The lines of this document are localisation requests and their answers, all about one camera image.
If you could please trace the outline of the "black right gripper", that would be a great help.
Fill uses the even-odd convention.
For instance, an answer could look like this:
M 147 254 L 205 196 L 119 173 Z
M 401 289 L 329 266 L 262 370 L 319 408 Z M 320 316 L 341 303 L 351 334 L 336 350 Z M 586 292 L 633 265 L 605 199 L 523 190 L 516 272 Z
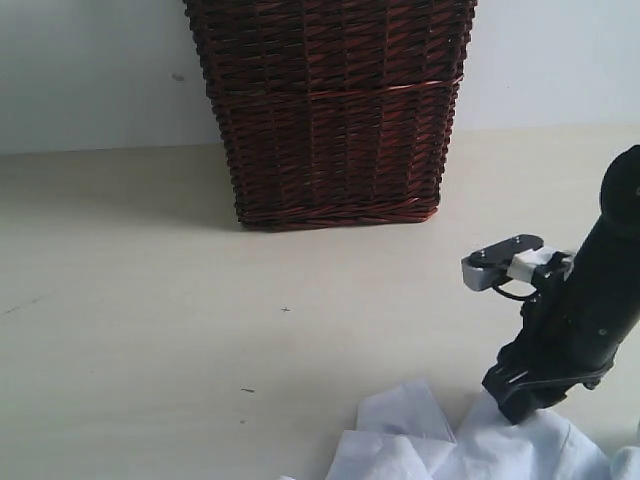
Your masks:
M 614 366 L 613 354 L 593 365 L 569 358 L 571 321 L 557 314 L 566 273 L 565 267 L 547 272 L 536 268 L 531 280 L 535 292 L 520 309 L 522 328 L 499 350 L 496 363 L 482 380 L 499 411 L 513 425 L 557 405 L 578 384 L 595 389 Z

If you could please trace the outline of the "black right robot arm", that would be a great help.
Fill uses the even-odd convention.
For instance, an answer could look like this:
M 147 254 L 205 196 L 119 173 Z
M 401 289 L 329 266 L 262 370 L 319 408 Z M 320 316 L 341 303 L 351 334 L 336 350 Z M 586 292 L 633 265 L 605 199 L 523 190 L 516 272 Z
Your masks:
M 639 321 L 638 146 L 609 165 L 599 202 L 601 215 L 576 255 L 558 252 L 534 269 L 522 328 L 482 381 L 512 424 L 578 384 L 598 386 Z

